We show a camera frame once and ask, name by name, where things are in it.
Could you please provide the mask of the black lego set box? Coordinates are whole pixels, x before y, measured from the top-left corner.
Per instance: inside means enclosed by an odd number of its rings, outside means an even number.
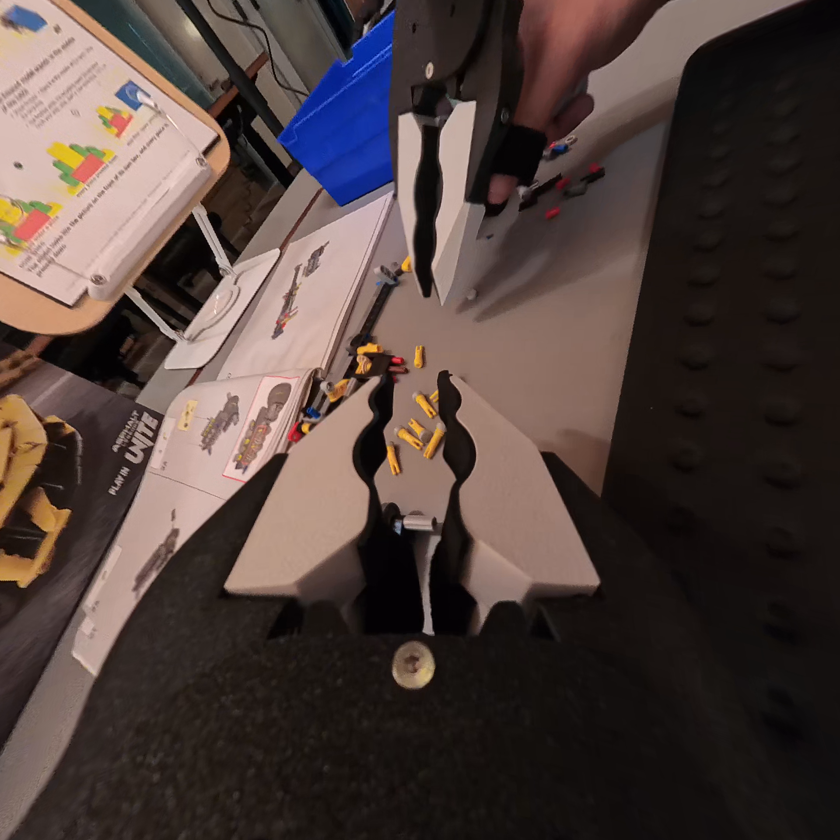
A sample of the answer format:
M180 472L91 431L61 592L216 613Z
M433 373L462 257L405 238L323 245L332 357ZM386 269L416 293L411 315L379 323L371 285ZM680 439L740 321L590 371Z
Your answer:
M2 745L123 522L162 421L2 343Z

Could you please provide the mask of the lego instruction booklet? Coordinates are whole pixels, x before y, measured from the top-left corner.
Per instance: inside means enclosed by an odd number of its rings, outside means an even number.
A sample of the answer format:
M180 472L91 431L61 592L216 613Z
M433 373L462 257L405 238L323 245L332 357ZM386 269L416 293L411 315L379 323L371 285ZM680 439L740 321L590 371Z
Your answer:
M72 648L97 676L135 606L305 414L343 335L392 209L388 193L290 244L215 381L166 410L150 463L84 602Z

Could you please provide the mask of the person's right hand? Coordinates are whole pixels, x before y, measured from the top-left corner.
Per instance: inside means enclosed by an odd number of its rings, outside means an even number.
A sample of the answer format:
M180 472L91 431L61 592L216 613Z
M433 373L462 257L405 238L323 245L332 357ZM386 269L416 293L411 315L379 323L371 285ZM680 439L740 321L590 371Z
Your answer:
M666 1L526 1L519 25L523 82L515 125L564 139L593 111L583 84L620 56Z

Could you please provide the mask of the grey black lego chassis assembly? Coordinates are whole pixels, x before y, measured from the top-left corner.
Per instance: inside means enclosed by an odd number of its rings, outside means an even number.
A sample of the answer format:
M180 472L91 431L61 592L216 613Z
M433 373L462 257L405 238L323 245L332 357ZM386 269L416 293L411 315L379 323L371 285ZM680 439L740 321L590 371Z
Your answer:
M345 346L347 360L339 366L336 379L316 378L310 398L301 410L299 418L287 434L289 444L295 444L308 436L331 411L355 391L362 382L382 373L390 373L392 364L404 364L404 358L385 352L375 341L374 328L385 304L401 279L408 274L401 272L401 264L379 266L375 270L377 292L366 312L357 333Z

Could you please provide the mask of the white printed instruction sheet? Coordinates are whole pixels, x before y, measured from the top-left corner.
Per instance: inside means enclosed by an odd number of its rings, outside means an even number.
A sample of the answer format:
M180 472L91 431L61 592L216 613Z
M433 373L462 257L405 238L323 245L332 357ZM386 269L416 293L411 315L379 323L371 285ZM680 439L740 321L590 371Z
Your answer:
M219 135L54 2L2 2L2 274L107 300L215 179Z

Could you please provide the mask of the wooden document holder stand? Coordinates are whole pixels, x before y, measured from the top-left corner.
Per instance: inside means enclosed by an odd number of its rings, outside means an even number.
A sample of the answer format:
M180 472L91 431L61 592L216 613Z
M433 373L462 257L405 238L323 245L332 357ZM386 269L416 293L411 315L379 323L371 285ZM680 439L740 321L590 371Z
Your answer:
M160 87L172 99L181 103L184 108L196 113L198 117L203 118L206 123L215 128L219 135L219 143L208 154L208 160L215 174L215 179L204 192L201 192L196 197L196 202L192 210L178 217L164 231L163 235L152 245L145 260L133 269L126 281L107 300L85 297L74 308L63 308L52 300L18 285L2 274L2 326L28 333L42 333L50 337L83 333L99 324L113 310L120 298L126 296L144 310L159 329L175 341L176 345L181 345L189 349L193 347L201 349L205 357L197 360L197 363L198 365L202 365L214 355L214 351L210 349L208 343L210 341L221 343L230 331L230 329L223 328L222 324L224 322L233 324L233 311L235 308L242 308L247 302L248 293L239 289L246 286L251 280L258 281L267 278L269 268L277 262L279 251L275 249L270 251L267 257L248 260L245 262L243 269L234 268L229 264L224 249L216 240L213 227L210 225L207 213L202 206L202 200L217 184L230 162L229 144L217 122L205 110L199 108L185 94L177 90L167 79L132 53L92 17L80 10L77 5L72 2L54 3L63 7L69 14L79 20L83 26L89 28L95 36L99 37L106 45L117 51L130 64L138 68L145 77L152 80L156 86ZM135 283L148 268L151 261L160 254L163 247L173 238L178 229L184 225L184 222L189 216L195 218L207 243L211 247L223 278L225 278L229 285L233 286L234 291L218 292L216 294L216 300L214 302L209 301L198 315L199 327L197 329L188 328L186 337L184 338L182 333L170 329L152 307L146 304L135 289Z

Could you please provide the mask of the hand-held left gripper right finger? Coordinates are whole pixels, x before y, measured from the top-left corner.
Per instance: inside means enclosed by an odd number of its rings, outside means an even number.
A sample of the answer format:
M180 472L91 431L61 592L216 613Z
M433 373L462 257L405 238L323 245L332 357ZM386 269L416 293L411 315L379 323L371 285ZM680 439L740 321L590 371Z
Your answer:
M601 578L531 438L441 371L437 410L453 484L436 547L436 632L477 633L493 607L590 596Z

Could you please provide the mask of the cluster of capped yellow pins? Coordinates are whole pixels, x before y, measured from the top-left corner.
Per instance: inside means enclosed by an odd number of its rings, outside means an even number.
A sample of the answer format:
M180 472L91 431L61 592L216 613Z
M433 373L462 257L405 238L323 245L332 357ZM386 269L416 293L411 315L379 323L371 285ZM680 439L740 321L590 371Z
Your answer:
M411 361L392 364L390 372L394 383L408 377L408 391L400 394L410 397L406 410L399 409L395 425L386 430L386 463L392 476L400 476L412 455L432 461L443 450L446 426L438 407L438 390L431 390L427 351L423 344L417 344Z

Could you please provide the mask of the black perforated board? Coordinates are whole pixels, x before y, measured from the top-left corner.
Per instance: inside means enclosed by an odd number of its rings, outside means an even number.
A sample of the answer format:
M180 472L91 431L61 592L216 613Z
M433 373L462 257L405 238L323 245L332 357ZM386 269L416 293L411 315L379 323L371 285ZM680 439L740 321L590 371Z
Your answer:
M707 42L670 125L603 496L838 838L839 3Z

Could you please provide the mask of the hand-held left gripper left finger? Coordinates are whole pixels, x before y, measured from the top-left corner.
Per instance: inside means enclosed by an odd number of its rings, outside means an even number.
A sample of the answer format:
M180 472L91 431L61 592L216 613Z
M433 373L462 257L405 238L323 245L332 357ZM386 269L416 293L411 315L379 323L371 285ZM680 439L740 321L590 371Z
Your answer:
M229 595L331 602L345 611L364 588L359 545L378 507L373 479L384 456L362 463L363 436L392 415L393 382L367 381L290 449L233 569Z

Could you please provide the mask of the stack of blue plastic bins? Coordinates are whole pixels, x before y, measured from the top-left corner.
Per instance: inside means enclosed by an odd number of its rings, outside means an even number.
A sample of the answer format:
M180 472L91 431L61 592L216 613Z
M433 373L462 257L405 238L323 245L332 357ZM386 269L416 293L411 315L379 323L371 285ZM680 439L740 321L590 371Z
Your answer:
M389 99L395 13L336 59L278 143L341 206L392 182Z

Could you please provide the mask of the lego gear axle assembly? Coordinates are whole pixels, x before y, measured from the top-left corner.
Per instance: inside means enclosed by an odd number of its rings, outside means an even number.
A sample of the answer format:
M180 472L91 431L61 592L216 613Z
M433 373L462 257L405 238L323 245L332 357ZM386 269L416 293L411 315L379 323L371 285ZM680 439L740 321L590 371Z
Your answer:
M385 531L397 538L407 538L417 534L439 534L440 527L434 516L421 511L403 513L392 501L381 505L381 516Z

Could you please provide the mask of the pile of mixed lego pins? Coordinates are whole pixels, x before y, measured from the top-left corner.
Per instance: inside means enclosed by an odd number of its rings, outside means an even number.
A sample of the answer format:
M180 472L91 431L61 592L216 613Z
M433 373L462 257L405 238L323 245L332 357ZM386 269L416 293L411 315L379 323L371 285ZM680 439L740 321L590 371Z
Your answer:
M556 161L561 156L569 153L577 142L577 136L570 133L561 140L550 143L543 150L542 162L550 163ZM605 167L594 162L588 166L583 175L576 179L563 175L561 172L557 172L556 175L551 177L539 176L530 185L519 188L520 198L518 210L520 213L528 211L537 206L541 196L548 193L557 193L557 203L550 206L545 214L547 219L557 217L560 213L559 201L568 201L584 196L589 188L604 178L605 175Z

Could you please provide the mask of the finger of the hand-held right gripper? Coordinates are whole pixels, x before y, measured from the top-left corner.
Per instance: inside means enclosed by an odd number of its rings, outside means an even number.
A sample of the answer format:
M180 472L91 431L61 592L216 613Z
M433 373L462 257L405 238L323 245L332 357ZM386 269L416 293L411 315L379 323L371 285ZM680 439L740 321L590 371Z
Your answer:
M396 197L417 287L433 291L437 245L438 119L408 112L397 120Z
M435 217L434 286L442 306L461 300L475 274L476 243L483 204L467 202L471 140L476 103L457 101L439 136L442 193Z

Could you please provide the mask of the black tripod pole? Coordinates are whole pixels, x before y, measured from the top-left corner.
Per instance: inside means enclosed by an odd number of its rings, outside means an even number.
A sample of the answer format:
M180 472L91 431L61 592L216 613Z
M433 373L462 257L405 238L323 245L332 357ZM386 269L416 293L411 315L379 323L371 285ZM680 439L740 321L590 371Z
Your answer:
M215 57L226 69L229 78L239 94L245 98L248 105L255 111L256 117L262 119L266 127L274 137L278 137L284 126L279 118L270 108L268 101L257 85L250 79L248 73L243 69L229 53L222 40L218 37L213 27L205 19L203 14L192 1L176 1L178 7L191 20L200 36L207 43Z

